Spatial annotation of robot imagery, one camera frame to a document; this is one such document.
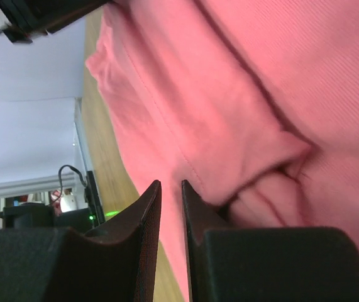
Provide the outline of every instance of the black cable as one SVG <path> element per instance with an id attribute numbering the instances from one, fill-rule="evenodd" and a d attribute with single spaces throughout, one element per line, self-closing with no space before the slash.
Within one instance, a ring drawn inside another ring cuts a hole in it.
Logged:
<path id="1" fill-rule="evenodd" d="M 81 172 L 77 168 L 73 167 L 72 165 L 63 165 L 63 166 L 61 166 L 59 168 L 59 171 L 58 171 L 58 178 L 59 178 L 59 184 L 60 184 L 60 194 L 59 194 L 57 199 L 50 201 L 50 203 L 49 203 L 50 206 L 53 205 L 54 203 L 56 203 L 60 198 L 62 198 L 62 195 L 63 195 L 63 192 L 64 192 L 64 185 L 62 183 L 62 171 L 63 171 L 64 168 L 69 168 L 70 170 L 75 172 L 79 176 L 81 184 L 84 187 L 87 187 L 87 183 L 84 181 L 83 174 L 81 174 Z"/>

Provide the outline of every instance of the pink fabric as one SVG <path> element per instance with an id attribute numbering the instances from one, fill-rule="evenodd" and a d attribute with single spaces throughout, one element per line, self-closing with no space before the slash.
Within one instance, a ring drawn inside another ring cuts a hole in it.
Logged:
<path id="1" fill-rule="evenodd" d="M 239 225 L 359 248 L 359 0 L 122 0 L 87 65 L 136 188 L 162 181 L 185 297 L 183 179 Z"/>

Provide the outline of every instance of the wooden table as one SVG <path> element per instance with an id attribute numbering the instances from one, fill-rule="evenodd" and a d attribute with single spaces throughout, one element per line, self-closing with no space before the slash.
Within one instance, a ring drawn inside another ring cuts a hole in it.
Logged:
<path id="1" fill-rule="evenodd" d="M 96 49 L 100 20 L 100 9 L 87 16 L 86 58 Z M 104 211 L 122 210 L 137 199 L 138 193 L 122 164 L 108 109 L 87 69 L 84 72 L 82 116 Z M 158 247 L 154 301 L 183 301 L 161 245 Z"/>

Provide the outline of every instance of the white wall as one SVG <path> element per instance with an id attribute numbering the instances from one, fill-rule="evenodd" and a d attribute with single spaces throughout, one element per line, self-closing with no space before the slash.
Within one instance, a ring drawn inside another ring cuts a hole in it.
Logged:
<path id="1" fill-rule="evenodd" d="M 33 44 L 0 36 L 0 102 L 82 96 L 85 20 Z"/>
<path id="2" fill-rule="evenodd" d="M 0 183 L 54 176 L 74 164 L 74 102 L 0 102 Z"/>

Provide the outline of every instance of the pink cloth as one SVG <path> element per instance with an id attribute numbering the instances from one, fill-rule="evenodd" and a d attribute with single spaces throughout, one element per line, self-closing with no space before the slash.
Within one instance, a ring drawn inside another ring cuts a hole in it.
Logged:
<path id="1" fill-rule="evenodd" d="M 241 226 L 359 248 L 359 0 L 121 0 L 87 62 L 187 297 L 180 181 Z"/>

